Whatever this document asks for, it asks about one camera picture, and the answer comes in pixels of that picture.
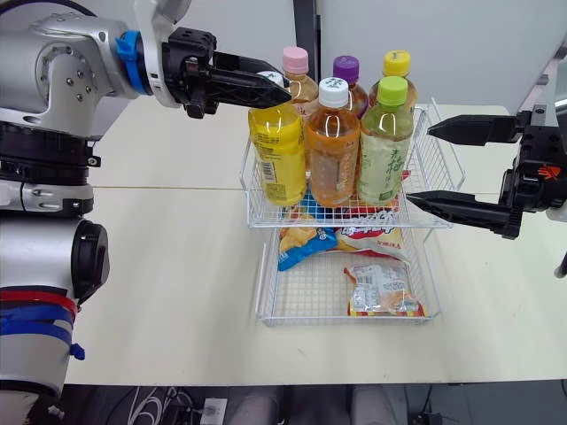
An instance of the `white table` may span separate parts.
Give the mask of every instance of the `white table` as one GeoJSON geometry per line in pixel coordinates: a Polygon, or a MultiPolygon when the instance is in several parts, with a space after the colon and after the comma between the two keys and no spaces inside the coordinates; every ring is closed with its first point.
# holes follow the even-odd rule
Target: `white table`
{"type": "MultiPolygon", "coordinates": [[[[514,242],[481,229],[439,230],[433,267],[442,313],[430,323],[268,328],[257,322],[253,297],[262,235],[245,225],[244,196],[237,189],[245,113],[222,105],[218,117],[209,117],[219,129],[215,136],[207,121],[188,120],[180,111],[162,115],[148,100],[154,101],[131,104],[100,142],[106,168],[93,181],[115,187],[96,189],[89,219],[109,231],[112,271],[78,316],[74,340],[85,347],[87,359],[70,362],[68,383],[434,383],[567,376],[567,282],[553,277],[567,248],[567,226],[542,213],[524,215],[514,242]],[[151,139],[166,120],[169,136],[151,139]],[[174,142],[185,134],[187,140],[174,142]],[[133,155],[136,144],[140,150],[133,155]],[[167,169],[159,158],[172,159],[170,167],[179,169],[167,169]],[[205,170],[218,173],[207,180],[205,170]]],[[[442,111],[506,113],[479,106],[442,111]]],[[[505,148],[489,160],[482,148],[459,149],[468,170],[464,189],[495,200],[509,166],[504,157],[515,151],[505,148]]]]}

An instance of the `red band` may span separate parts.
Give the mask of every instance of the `red band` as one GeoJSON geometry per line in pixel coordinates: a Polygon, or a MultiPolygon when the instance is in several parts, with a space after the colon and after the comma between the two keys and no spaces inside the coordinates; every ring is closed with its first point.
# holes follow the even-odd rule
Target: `red band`
{"type": "Polygon", "coordinates": [[[51,292],[40,290],[2,290],[0,291],[0,301],[37,301],[48,304],[61,305],[73,315],[73,321],[77,315],[77,305],[71,298],[51,292]]]}

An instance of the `green bottle cap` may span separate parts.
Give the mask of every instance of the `green bottle cap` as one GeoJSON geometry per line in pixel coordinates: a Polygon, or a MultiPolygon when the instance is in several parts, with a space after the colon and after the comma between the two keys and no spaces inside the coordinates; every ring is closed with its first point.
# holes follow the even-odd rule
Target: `green bottle cap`
{"type": "Polygon", "coordinates": [[[408,82],[401,77],[384,77],[378,83],[378,102],[386,106],[399,106],[406,103],[408,82]]]}

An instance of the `pink bottle cap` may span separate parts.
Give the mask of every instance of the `pink bottle cap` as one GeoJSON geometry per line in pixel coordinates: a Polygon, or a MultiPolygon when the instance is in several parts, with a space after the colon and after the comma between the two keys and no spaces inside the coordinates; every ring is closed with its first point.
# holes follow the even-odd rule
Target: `pink bottle cap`
{"type": "Polygon", "coordinates": [[[307,51],[295,46],[283,49],[282,68],[286,73],[307,73],[309,71],[307,51]]]}

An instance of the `wire basket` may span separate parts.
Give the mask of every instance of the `wire basket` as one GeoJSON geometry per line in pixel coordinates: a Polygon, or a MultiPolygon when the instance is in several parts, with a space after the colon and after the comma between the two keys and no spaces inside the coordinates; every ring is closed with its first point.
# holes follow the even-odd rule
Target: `wire basket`
{"type": "Polygon", "coordinates": [[[407,323],[430,321],[440,312],[428,245],[432,230],[403,228],[408,257],[409,288],[423,306],[424,316],[349,316],[353,285],[344,267],[367,266],[379,259],[346,252],[311,256],[285,272],[277,271],[278,230],[271,232],[258,273],[256,314],[268,326],[343,323],[407,323]]]}
{"type": "MultiPolygon", "coordinates": [[[[464,182],[465,174],[457,154],[450,143],[427,135],[427,128],[440,120],[439,110],[434,99],[426,108],[416,107],[414,112],[415,131],[409,146],[405,164],[406,178],[402,182],[398,202],[392,207],[387,218],[349,217],[344,214],[350,208],[363,208],[366,205],[352,197],[342,207],[326,208],[324,218],[304,217],[298,220],[295,208],[281,207],[270,203],[261,187],[260,171],[254,149],[248,141],[243,159],[240,182],[245,191],[246,219],[251,228],[290,228],[290,227],[374,227],[390,226],[398,228],[450,228],[448,221],[417,208],[406,199],[407,193],[426,190],[458,190],[464,182]]],[[[303,201],[303,206],[315,209],[315,201],[303,201]]]]}

